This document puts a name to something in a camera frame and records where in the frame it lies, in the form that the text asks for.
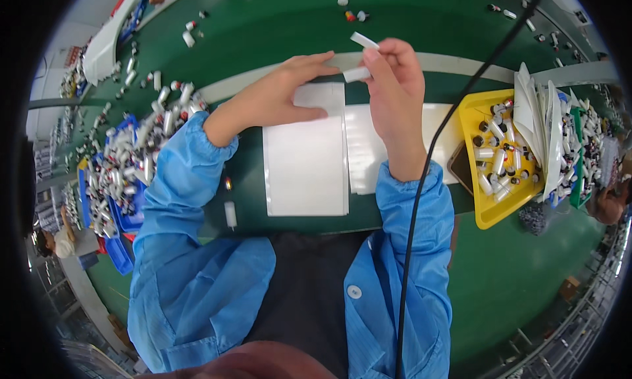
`wall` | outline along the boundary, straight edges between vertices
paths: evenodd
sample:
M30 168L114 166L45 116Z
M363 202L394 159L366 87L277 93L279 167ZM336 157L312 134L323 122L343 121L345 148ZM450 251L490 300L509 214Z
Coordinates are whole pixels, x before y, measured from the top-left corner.
M59 98L59 83L66 74L64 62L71 46L83 46L109 19L118 0L75 0L60 21L31 88L31 100ZM64 108L30 110L27 136L31 141L48 140L49 134Z

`blue plastic bin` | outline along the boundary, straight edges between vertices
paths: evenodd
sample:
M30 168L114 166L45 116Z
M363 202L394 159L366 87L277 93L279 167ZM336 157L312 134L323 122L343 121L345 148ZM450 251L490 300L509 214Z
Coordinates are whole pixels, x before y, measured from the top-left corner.
M123 276L130 273L134 269L134 263L131 261L130 253L125 248L121 238L104 239L106 240L107 255L110 256L116 270Z

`white paper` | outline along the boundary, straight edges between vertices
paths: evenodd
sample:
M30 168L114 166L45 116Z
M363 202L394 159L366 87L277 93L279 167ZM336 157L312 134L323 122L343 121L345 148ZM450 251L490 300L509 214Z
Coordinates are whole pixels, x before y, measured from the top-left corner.
M432 136L452 105L444 103L424 103L422 116L423 143L430 147ZM386 147L375 132L369 105L349 105L344 107L346 139L349 158L349 183L353 194L375 194L380 165L387 160ZM456 116L447 123L439 136L432 154L432 160L444 170L443 183L458 183L448 172L447 162L458 145L463 141L462 129Z
M328 118L263 129L268 216L348 213L344 155L344 84L305 84L294 104L321 107Z

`black component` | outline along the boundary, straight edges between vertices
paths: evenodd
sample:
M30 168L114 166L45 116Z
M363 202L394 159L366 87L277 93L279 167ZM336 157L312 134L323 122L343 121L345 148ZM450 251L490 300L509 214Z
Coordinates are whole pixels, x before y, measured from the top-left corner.
M483 143L485 143L485 140L481 136L475 136L474 139L472 139L472 143L474 143L475 146L480 147Z

